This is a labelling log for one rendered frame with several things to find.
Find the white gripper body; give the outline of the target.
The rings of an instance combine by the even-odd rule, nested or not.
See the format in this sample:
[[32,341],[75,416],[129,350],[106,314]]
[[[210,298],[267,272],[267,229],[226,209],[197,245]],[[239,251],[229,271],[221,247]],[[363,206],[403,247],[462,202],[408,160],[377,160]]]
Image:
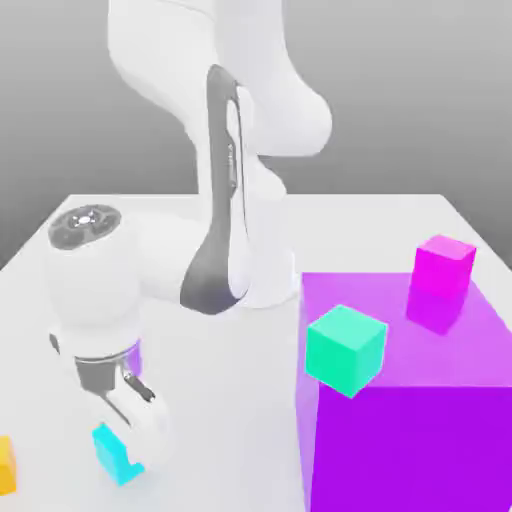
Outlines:
[[146,401],[122,385],[106,394],[105,422],[126,446],[130,463],[163,469],[173,451],[173,434],[166,403],[157,396]]

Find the small cyan cube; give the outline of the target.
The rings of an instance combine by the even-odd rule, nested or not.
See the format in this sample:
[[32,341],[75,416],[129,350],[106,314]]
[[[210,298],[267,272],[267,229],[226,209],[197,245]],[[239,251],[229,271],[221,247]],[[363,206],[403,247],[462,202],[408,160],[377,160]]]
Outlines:
[[104,423],[92,431],[96,457],[118,485],[123,486],[145,471],[141,463],[131,463],[125,444]]

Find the small orange cube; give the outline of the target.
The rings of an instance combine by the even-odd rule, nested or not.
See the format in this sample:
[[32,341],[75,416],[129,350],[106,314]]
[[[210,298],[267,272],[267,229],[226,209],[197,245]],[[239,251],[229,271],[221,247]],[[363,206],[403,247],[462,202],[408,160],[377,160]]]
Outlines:
[[0,435],[0,495],[16,491],[16,460],[11,439]]

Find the small green cube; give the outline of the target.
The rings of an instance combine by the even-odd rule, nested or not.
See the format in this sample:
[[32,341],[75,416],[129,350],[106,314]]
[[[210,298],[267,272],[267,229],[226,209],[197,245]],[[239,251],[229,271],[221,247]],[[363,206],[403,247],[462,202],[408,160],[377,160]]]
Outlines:
[[337,305],[307,328],[305,373],[353,398],[381,371],[388,325]]

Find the small magenta cube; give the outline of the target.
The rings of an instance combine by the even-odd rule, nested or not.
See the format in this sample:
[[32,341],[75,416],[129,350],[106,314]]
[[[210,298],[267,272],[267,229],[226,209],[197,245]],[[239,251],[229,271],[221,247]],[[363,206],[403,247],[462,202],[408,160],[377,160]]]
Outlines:
[[445,235],[434,235],[415,254],[406,317],[445,335],[466,300],[477,248]]

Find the large purple box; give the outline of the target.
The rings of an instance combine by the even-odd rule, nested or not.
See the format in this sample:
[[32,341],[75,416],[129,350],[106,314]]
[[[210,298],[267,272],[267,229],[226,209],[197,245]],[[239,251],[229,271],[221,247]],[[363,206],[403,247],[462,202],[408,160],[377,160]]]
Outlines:
[[442,332],[406,273],[306,273],[300,335],[343,304],[389,327],[384,364],[346,398],[304,372],[295,403],[306,512],[508,512],[512,331],[476,285]]

